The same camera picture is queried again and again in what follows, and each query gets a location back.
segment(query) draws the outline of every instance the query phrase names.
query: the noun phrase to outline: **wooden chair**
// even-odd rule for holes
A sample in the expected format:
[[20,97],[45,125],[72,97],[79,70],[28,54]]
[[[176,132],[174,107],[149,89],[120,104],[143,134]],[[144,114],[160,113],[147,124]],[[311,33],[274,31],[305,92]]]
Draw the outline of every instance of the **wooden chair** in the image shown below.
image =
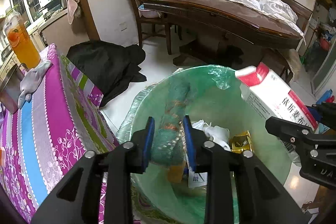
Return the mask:
[[[139,15],[138,7],[142,4],[141,0],[130,0],[132,3],[132,8],[134,10],[134,15],[136,19],[136,26],[138,28],[138,36],[139,36],[139,46],[142,47],[142,41],[148,37],[165,37],[167,42],[167,51],[168,54],[171,55],[171,44],[170,44],[170,24],[165,22],[163,18],[146,18],[144,16]],[[152,25],[152,33],[142,32],[141,23],[148,23]],[[165,26],[165,35],[159,34],[156,32],[155,25],[164,25]]]
[[[281,0],[281,1],[287,3],[290,6],[290,8],[292,8],[292,10],[296,13],[296,15],[298,16],[296,25],[301,29],[302,32],[304,32],[311,17],[312,11],[304,7],[300,3],[296,2],[295,0]],[[288,84],[290,80],[293,78],[293,71],[291,70],[290,65],[286,60],[286,58],[284,58],[283,55],[275,49],[265,48],[262,51],[262,58],[260,62],[264,59],[266,55],[270,56],[271,59],[276,61],[277,63],[283,65],[283,70],[280,74],[280,77],[282,77],[283,74],[285,74],[285,82]]]

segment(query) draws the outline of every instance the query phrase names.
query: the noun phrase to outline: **blue stripe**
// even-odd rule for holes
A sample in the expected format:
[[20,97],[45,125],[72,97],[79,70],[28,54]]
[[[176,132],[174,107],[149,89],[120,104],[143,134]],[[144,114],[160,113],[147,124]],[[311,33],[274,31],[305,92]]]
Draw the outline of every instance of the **blue stripe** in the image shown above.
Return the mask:
[[32,102],[25,102],[21,115],[22,150],[26,171],[36,201],[41,204],[47,197],[47,188],[43,182],[40,167],[37,162],[32,125]]

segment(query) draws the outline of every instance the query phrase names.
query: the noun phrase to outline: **orange juice bottle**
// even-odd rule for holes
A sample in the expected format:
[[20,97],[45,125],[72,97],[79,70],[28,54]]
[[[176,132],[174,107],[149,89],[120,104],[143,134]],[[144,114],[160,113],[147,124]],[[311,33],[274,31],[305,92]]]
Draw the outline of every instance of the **orange juice bottle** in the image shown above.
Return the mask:
[[8,8],[4,22],[4,31],[18,60],[29,69],[40,63],[40,55],[31,41],[19,12]]

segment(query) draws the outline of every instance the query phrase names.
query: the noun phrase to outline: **window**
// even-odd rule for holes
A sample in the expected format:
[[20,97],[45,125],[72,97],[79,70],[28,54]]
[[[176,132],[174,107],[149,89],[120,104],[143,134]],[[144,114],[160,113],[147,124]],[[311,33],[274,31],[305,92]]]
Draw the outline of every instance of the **window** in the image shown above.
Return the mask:
[[19,12],[24,21],[25,27],[31,25],[39,17],[41,17],[42,11],[39,0],[10,0],[11,6],[15,7],[15,10]]

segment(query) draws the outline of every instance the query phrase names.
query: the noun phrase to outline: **barcode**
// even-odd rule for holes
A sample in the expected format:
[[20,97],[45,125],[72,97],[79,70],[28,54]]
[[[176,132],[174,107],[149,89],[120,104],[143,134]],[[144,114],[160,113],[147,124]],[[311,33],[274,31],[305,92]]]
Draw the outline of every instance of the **barcode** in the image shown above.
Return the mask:
[[286,149],[289,153],[292,153],[292,152],[295,151],[294,145],[292,145],[290,143],[287,143],[287,142],[284,142],[284,141],[281,141],[281,142],[286,147]]

